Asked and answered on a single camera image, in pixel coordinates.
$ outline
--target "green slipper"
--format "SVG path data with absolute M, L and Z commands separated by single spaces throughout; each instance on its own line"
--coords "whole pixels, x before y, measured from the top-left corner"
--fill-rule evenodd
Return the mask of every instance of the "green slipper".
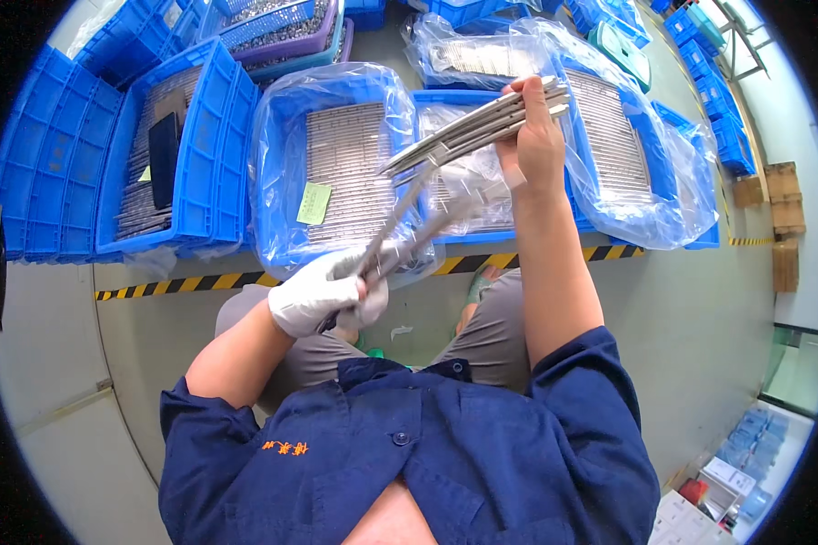
M 475 270 L 473 281 L 469 284 L 469 293 L 467 294 L 467 304 L 474 302 L 479 304 L 481 302 L 481 290 L 488 288 L 496 280 L 489 280 L 481 276 L 481 273 L 489 267 L 489 263 L 483 263 Z M 457 325 L 452 328 L 452 338 L 457 337 Z

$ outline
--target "purple plastic crate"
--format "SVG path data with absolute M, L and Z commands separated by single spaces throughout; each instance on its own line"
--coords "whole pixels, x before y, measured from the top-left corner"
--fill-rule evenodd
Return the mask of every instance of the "purple plastic crate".
M 311 55 L 323 51 L 324 45 L 327 43 L 327 35 L 330 34 L 330 28 L 333 27 L 334 18 L 336 18 L 338 11 L 344 9 L 343 1 L 328 0 L 327 12 L 318 31 L 302 38 L 293 38 L 275 44 L 237 51 L 233 53 L 233 58 L 240 61 L 244 66 L 265 60 Z
M 354 40 L 354 22 L 348 17 L 345 18 L 343 23 L 343 36 L 345 36 L 345 39 L 343 39 L 343 52 L 337 59 L 338 63 L 349 62 L 349 55 L 351 54 L 351 42 Z

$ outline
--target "paper label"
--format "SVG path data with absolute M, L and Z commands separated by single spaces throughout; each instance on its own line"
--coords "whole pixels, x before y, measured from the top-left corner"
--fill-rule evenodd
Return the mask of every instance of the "paper label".
M 421 0 L 407 0 L 407 3 L 414 7 L 416 10 L 420 11 L 421 13 L 426 13 L 430 11 L 430 6 L 421 2 Z
M 303 200 L 297 210 L 297 222 L 309 225 L 324 223 L 324 214 L 327 212 L 327 203 L 330 202 L 330 186 L 322 186 L 306 182 L 303 191 Z

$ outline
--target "gloved hand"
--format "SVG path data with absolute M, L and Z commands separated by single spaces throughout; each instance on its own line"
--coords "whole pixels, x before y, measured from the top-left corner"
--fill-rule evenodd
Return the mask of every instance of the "gloved hand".
M 358 277 L 333 280 L 350 274 L 365 250 L 349 248 L 321 256 L 271 289 L 269 311 L 279 327 L 294 338 L 308 337 L 331 311 L 339 309 L 344 310 L 337 325 L 346 330 L 359 330 L 378 320 L 388 306 L 386 279 L 369 292 Z

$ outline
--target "gray floor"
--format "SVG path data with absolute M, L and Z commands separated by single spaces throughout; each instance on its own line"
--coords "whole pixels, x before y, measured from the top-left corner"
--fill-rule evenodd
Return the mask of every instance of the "gray floor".
M 356 35 L 351 58 L 388 64 L 407 86 L 418 87 L 401 51 L 398 28 L 403 15 L 400 6 L 389 8 L 385 29 Z M 659 17 L 653 17 L 659 24 Z M 645 23 L 654 39 L 643 49 L 653 62 L 650 96 L 688 119 L 701 120 L 693 84 L 655 23 L 647 17 Z M 767 208 L 730 214 L 732 236 L 770 236 Z M 722 214 L 720 235 L 725 243 L 719 249 L 649 252 L 589 264 L 606 324 L 618 339 L 623 364 L 637 388 L 643 437 L 661 482 L 732 427 L 757 392 L 768 362 L 774 302 L 770 248 L 727 245 L 726 225 Z M 583 237 L 585 246 L 602 243 L 605 237 L 600 235 Z M 513 247 L 458 246 L 448 252 L 470 255 Z M 180 260 L 170 277 L 260 269 L 260 263 L 245 254 L 211 263 Z M 365 332 L 366 346 L 380 347 L 404 364 L 429 363 L 450 338 L 471 276 L 431 277 L 394 291 L 388 311 Z M 95 267 L 96 289 L 159 279 L 123 265 Z M 97 304 L 121 410 L 155 480 L 160 479 L 164 457 L 160 391 L 173 387 L 212 338 L 218 309 L 233 293 L 179 293 Z M 403 326 L 413 329 L 392 341 L 392 330 Z

